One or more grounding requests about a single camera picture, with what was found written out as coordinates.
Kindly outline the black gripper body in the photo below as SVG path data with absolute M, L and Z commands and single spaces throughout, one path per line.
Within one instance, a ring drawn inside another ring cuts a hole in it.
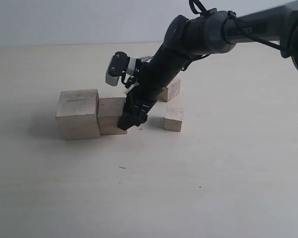
M 139 85 L 127 94 L 125 114 L 131 117 L 145 117 L 156 104 L 163 89 L 178 75 L 187 62 L 188 56 L 168 49 L 162 44 L 136 76 Z

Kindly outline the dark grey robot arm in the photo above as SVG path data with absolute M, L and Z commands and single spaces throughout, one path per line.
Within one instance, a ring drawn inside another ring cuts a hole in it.
M 278 50 L 298 70 L 298 0 L 244 16 L 204 8 L 195 19 L 177 16 L 156 53 L 140 64 L 128 84 L 118 128 L 127 130 L 145 123 L 163 89 L 192 62 L 249 42 Z

